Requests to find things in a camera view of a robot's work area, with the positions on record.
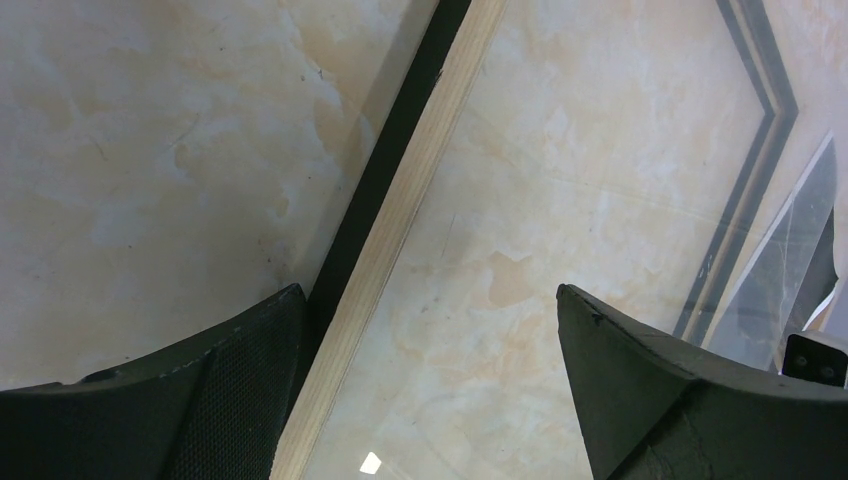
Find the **wooden picture frame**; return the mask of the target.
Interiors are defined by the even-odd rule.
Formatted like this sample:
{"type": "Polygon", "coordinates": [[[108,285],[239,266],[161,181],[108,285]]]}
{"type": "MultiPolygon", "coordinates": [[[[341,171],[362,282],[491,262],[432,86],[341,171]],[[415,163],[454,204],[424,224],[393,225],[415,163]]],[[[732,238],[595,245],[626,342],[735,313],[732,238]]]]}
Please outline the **wooden picture frame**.
{"type": "Polygon", "coordinates": [[[474,1],[275,479],[588,477],[554,292],[703,342],[796,115],[762,1],[474,1]]]}

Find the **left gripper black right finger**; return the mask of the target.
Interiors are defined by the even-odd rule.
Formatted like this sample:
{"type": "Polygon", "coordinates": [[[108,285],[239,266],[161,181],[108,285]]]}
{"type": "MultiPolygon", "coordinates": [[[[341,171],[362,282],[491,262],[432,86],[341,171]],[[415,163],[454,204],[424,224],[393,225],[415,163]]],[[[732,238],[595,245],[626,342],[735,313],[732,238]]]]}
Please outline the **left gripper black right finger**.
{"type": "Polygon", "coordinates": [[[558,336],[596,479],[843,479],[845,390],[754,369],[573,285],[558,336]]]}

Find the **landscape photo print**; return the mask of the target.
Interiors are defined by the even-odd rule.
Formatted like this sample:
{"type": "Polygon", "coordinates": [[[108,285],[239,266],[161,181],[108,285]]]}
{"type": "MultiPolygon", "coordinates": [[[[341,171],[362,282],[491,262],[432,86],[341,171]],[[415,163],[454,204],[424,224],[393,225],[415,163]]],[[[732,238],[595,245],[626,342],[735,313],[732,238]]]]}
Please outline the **landscape photo print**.
{"type": "Polygon", "coordinates": [[[836,196],[836,145],[829,132],[731,288],[703,348],[760,370],[781,369],[788,337],[834,296],[836,196]]]}

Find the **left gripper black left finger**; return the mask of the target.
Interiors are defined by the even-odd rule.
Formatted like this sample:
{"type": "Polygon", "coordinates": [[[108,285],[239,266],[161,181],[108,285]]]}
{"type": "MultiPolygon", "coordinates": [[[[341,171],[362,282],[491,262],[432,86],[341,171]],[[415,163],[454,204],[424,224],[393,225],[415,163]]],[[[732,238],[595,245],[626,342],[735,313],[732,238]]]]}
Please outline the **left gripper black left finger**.
{"type": "Polygon", "coordinates": [[[1,394],[5,479],[266,479],[289,416],[306,299],[235,317],[72,383],[1,394]]]}

